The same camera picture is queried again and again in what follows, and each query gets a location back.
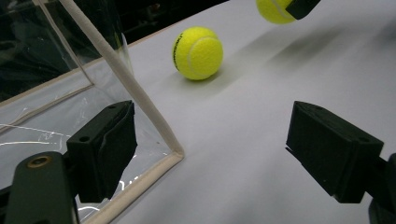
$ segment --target tennis ball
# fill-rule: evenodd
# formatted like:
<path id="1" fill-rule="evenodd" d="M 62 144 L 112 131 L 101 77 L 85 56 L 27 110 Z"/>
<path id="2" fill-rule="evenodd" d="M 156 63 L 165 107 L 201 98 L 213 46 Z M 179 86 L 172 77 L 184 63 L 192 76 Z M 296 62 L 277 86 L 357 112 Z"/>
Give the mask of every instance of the tennis ball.
<path id="1" fill-rule="evenodd" d="M 176 69 L 186 78 L 202 80 L 214 75 L 221 65 L 222 45 L 215 32 L 194 26 L 183 31 L 173 45 Z"/>
<path id="2" fill-rule="evenodd" d="M 295 21 L 286 10 L 292 0 L 256 0 L 257 9 L 268 21 L 276 24 L 285 24 Z"/>

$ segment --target white table surface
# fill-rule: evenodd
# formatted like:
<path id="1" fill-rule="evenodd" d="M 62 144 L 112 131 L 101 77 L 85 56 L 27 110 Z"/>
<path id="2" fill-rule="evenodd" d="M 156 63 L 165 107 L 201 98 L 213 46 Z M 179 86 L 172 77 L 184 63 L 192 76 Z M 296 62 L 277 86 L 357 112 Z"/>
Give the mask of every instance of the white table surface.
<path id="1" fill-rule="evenodd" d="M 217 75 L 188 81 L 172 63 L 184 29 L 206 26 L 224 48 Z M 323 106 L 396 150 L 396 1 L 322 0 L 288 25 L 254 0 L 231 0 L 130 47 L 134 74 L 186 158 L 114 223 L 369 223 L 284 149 L 293 102 Z"/>

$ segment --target yellow tennis ball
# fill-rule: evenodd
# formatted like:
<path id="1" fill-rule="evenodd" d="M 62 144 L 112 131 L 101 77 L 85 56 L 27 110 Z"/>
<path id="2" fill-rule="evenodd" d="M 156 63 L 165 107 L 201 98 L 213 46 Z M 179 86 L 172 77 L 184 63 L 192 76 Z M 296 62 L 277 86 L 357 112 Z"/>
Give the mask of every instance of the yellow tennis ball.
<path id="1" fill-rule="evenodd" d="M 214 75 L 221 65 L 223 50 L 215 32 L 194 26 L 183 31 L 173 46 L 176 69 L 186 78 L 202 80 Z"/>
<path id="2" fill-rule="evenodd" d="M 292 0 L 256 0 L 257 9 L 268 21 L 276 24 L 285 24 L 295 21 L 286 10 Z"/>

